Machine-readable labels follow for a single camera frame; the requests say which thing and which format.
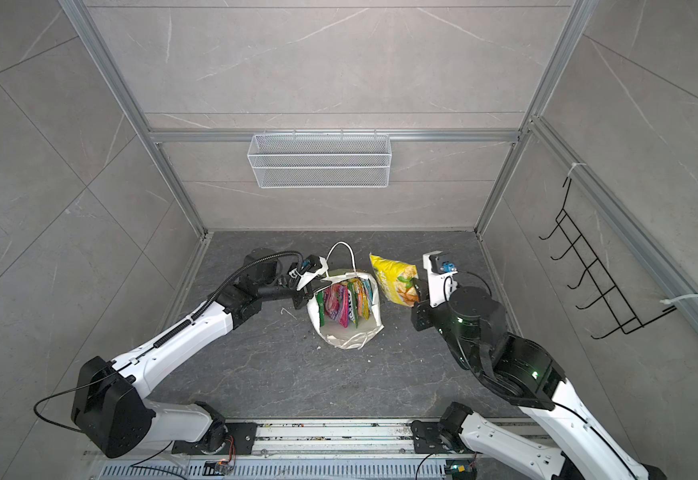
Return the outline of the yellow chips snack bag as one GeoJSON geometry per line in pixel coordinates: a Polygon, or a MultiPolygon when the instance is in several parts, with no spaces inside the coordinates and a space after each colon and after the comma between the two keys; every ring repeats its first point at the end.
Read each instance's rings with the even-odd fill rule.
{"type": "Polygon", "coordinates": [[[370,254],[369,260],[377,283],[388,301],[412,307],[419,301],[419,295],[414,285],[418,279],[415,265],[389,260],[370,254]]]}

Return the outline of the white floral paper bag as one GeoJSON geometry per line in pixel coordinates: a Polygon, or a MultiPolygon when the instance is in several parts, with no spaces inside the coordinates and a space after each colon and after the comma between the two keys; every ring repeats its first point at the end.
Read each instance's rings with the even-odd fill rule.
{"type": "Polygon", "coordinates": [[[314,294],[307,313],[315,332],[329,345],[342,350],[363,348],[384,328],[380,315],[380,290],[375,278],[356,268],[354,251],[343,241],[334,244],[309,286],[314,294]],[[345,247],[351,268],[331,270],[329,260],[337,247],[345,247]]]}

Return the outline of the green white snack bag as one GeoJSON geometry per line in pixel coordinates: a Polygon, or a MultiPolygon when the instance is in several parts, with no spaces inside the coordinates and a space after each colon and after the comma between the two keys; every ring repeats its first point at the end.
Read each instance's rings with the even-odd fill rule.
{"type": "Polygon", "coordinates": [[[319,325],[323,327],[326,324],[326,320],[329,318],[325,310],[325,291],[321,290],[317,292],[315,295],[315,300],[318,306],[319,325]]]}

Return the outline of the pink purple snack packet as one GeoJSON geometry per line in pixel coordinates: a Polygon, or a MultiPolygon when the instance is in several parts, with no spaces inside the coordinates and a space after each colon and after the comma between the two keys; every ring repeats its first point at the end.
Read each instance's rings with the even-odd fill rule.
{"type": "Polygon", "coordinates": [[[344,283],[333,284],[325,291],[325,310],[329,319],[347,328],[350,323],[351,292],[344,283]]]}

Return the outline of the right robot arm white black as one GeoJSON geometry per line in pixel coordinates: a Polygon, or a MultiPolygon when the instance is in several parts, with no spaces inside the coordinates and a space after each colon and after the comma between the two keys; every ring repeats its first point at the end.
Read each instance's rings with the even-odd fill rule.
{"type": "Polygon", "coordinates": [[[459,286],[450,275],[436,275],[416,289],[415,329],[436,329],[462,369],[553,441],[529,440],[453,402],[438,421],[439,444],[487,455],[532,479],[665,478],[660,468],[626,453],[541,345],[508,332],[503,305],[486,290],[459,286]]]}

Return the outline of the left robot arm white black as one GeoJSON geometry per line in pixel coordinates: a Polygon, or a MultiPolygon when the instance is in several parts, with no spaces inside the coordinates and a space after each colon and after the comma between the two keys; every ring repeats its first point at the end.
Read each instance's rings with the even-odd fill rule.
{"type": "Polygon", "coordinates": [[[71,419],[102,453],[119,458],[152,442],[184,442],[216,453],[228,441],[225,417],[203,401],[149,400],[175,369],[256,315],[264,302],[290,299],[302,308],[328,264],[297,251],[253,251],[206,300],[166,331],[110,361],[96,356],[80,369],[71,419]]]}

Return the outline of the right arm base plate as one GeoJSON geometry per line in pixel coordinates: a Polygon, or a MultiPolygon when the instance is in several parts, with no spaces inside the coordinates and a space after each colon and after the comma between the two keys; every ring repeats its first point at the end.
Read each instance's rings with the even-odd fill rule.
{"type": "Polygon", "coordinates": [[[457,435],[439,422],[414,420],[410,423],[414,450],[418,454],[462,453],[457,435]]]}

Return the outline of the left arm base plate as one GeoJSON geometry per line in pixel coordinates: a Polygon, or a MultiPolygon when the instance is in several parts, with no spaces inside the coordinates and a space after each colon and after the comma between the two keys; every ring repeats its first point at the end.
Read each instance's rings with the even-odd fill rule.
{"type": "Polygon", "coordinates": [[[224,425],[221,433],[212,433],[209,439],[197,443],[177,441],[173,454],[187,455],[251,455],[256,439],[258,424],[254,422],[232,422],[224,425]]]}

